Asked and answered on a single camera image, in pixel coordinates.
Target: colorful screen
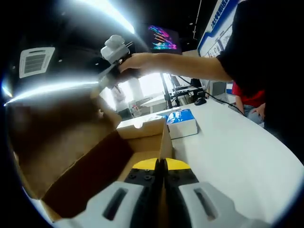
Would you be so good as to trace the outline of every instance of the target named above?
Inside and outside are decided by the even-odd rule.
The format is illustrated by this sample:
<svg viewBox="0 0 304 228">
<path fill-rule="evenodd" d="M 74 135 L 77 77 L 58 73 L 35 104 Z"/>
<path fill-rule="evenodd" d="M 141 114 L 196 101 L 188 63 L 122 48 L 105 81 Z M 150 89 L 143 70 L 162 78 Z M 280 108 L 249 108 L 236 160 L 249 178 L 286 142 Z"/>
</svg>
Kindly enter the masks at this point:
<svg viewBox="0 0 304 228">
<path fill-rule="evenodd" d="M 153 32 L 153 47 L 152 49 L 177 49 L 176 44 L 173 42 L 172 37 L 162 28 L 151 25 L 149 30 Z"/>
</svg>

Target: ceiling light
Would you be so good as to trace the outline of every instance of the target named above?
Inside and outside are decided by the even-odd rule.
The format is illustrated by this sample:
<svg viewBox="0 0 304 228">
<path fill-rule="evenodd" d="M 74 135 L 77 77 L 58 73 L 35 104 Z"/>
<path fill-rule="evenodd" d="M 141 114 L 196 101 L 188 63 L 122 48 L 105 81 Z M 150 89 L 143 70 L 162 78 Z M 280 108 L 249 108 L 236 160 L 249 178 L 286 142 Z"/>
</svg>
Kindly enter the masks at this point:
<svg viewBox="0 0 304 228">
<path fill-rule="evenodd" d="M 9 97 L 13 97 L 13 95 L 8 91 L 8 89 L 7 88 L 5 88 L 5 87 L 2 87 L 2 90 L 3 90 L 3 92 L 7 95 L 7 96 L 9 96 Z"/>
<path fill-rule="evenodd" d="M 78 86 L 83 86 L 83 85 L 91 85 L 91 84 L 97 84 L 97 83 L 98 83 L 98 81 L 72 82 L 72 83 L 69 82 L 69 83 L 60 83 L 60 84 L 54 84 L 54 85 L 49 85 L 49 86 L 48 85 L 41 86 L 41 87 L 38 87 L 36 89 L 24 92 L 24 93 L 20 94 L 19 96 L 16 96 L 15 98 L 8 101 L 6 104 L 12 103 L 14 101 L 24 99 L 24 98 L 27 98 L 27 97 L 30 97 L 30 96 L 34 96 L 34 95 L 45 94 L 45 93 L 49 93 L 49 92 L 60 91 L 60 90 L 69 89 L 69 88 L 73 88 L 73 87 L 78 87 Z"/>
<path fill-rule="evenodd" d="M 102 12 L 106 13 L 121 25 L 126 27 L 132 34 L 135 33 L 134 27 L 123 17 L 123 15 L 118 12 L 118 10 L 112 6 L 108 0 L 82 0 L 90 4 L 91 6 L 101 10 Z"/>
</svg>

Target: ceiling air vent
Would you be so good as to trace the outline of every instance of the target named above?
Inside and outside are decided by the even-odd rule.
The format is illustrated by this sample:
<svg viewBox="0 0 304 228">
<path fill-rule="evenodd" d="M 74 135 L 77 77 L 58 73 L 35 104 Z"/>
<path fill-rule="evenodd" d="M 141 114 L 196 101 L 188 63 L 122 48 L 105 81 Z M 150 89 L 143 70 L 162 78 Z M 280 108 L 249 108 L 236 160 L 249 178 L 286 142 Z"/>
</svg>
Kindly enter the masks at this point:
<svg viewBox="0 0 304 228">
<path fill-rule="evenodd" d="M 20 55 L 19 77 L 45 73 L 54 51 L 54 47 L 23 50 Z"/>
</svg>

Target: red shirt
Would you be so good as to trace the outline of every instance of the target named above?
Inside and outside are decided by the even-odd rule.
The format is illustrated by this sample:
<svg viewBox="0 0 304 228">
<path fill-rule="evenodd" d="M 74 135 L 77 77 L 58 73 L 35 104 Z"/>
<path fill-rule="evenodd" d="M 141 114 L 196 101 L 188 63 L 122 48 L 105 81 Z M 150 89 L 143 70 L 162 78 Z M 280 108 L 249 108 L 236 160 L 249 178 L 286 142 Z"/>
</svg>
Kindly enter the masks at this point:
<svg viewBox="0 0 304 228">
<path fill-rule="evenodd" d="M 243 95 L 242 90 L 240 89 L 240 87 L 238 87 L 238 85 L 235 82 L 233 82 L 232 94 L 239 96 L 241 98 L 243 105 L 251 105 L 251 106 L 254 106 L 255 108 L 257 108 L 260 105 L 265 103 L 264 90 L 258 91 L 252 97 L 248 97 L 248 96 Z"/>
</svg>

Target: hand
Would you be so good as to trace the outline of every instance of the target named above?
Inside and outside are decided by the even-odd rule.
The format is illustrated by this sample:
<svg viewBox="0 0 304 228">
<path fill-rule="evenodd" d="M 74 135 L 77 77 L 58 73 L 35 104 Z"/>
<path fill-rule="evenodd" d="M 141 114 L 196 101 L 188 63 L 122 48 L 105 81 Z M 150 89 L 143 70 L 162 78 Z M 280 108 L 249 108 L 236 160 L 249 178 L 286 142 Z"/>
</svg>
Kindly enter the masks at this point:
<svg viewBox="0 0 304 228">
<path fill-rule="evenodd" d="M 120 72 L 126 69 L 140 69 L 141 73 L 151 73 L 154 67 L 155 54 L 152 53 L 139 53 L 133 54 L 131 58 L 124 61 L 120 66 Z"/>
<path fill-rule="evenodd" d="M 255 108 L 252 113 L 254 113 L 254 112 L 257 112 L 261 116 L 262 120 L 264 120 L 264 118 L 265 118 L 265 113 L 264 113 L 265 112 L 265 103 L 260 105 L 258 108 Z"/>
</svg>

